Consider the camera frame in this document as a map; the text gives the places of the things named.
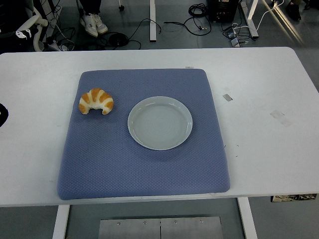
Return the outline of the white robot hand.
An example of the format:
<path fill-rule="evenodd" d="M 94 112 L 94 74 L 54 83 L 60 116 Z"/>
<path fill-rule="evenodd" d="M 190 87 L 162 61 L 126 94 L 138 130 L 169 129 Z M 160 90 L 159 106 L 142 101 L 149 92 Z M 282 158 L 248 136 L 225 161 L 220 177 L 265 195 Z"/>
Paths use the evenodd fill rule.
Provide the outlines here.
<path fill-rule="evenodd" d="M 30 31 L 30 29 L 26 29 L 26 30 L 17 30 L 15 32 L 15 35 L 19 38 L 19 39 L 31 39 L 32 38 L 32 33 Z"/>

